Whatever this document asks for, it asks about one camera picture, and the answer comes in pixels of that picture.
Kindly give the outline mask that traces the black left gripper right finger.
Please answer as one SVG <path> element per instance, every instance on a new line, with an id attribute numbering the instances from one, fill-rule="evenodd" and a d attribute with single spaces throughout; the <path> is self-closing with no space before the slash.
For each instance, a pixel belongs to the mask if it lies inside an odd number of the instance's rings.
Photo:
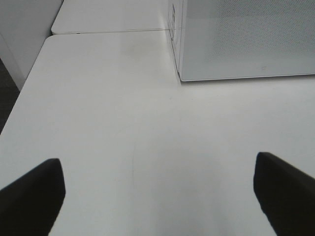
<path id="1" fill-rule="evenodd" d="M 315 234 L 315 180 L 281 158 L 257 154 L 253 190 L 278 236 Z"/>

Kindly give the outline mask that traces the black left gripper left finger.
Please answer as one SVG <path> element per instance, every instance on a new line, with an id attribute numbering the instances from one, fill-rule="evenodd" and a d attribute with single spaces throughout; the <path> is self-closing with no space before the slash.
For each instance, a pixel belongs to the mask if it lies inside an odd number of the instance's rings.
<path id="1" fill-rule="evenodd" d="M 42 162 L 0 191 L 0 234 L 49 235 L 64 198 L 60 160 Z"/>

